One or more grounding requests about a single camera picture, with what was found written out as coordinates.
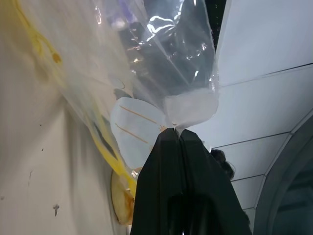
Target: white ceiling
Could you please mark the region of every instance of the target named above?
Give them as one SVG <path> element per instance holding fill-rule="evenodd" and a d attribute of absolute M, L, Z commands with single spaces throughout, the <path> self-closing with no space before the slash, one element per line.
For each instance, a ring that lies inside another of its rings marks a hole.
<path fill-rule="evenodd" d="M 313 113 L 312 9 L 312 0 L 228 0 L 217 48 L 219 108 L 190 128 L 234 166 L 252 228 L 267 173 Z"/>

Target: wrapping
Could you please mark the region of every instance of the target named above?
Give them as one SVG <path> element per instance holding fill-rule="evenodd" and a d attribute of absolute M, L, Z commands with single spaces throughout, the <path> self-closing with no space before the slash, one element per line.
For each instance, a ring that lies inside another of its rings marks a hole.
<path fill-rule="evenodd" d="M 132 193 L 134 167 L 145 162 L 164 128 L 183 130 L 215 114 L 219 79 L 203 0 L 5 1 Z M 143 125 L 140 115 L 149 114 L 123 116 L 124 104 L 155 113 L 156 125 Z M 135 132 L 148 139 L 145 147 L 130 144 Z M 136 155 L 141 160 L 132 163 Z"/>

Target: ceiling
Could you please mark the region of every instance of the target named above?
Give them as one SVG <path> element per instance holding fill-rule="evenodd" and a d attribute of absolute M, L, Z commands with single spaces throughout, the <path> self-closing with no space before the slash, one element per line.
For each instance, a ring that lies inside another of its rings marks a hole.
<path fill-rule="evenodd" d="M 311 0 L 228 0 L 217 47 L 219 108 L 190 128 L 233 164 L 252 228 L 268 172 L 313 114 L 311 9 Z"/>

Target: plastic bag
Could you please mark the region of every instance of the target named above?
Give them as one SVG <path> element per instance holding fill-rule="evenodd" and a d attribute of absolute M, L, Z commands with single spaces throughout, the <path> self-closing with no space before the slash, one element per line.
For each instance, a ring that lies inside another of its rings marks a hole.
<path fill-rule="evenodd" d="M 46 70 L 133 194 L 136 172 L 112 133 L 118 99 L 145 101 L 180 130 L 215 114 L 218 73 L 202 0 L 11 1 Z"/>

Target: person's hair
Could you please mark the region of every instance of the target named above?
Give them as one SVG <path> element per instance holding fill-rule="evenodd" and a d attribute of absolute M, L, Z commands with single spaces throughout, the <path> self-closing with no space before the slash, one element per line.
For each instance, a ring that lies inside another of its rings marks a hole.
<path fill-rule="evenodd" d="M 219 149 L 212 149 L 211 155 L 214 157 L 214 159 L 218 162 L 218 164 L 221 166 L 225 174 L 228 176 L 230 180 L 234 178 L 235 172 L 233 168 L 231 168 L 230 164 L 226 161 L 226 157 L 223 151 Z"/>

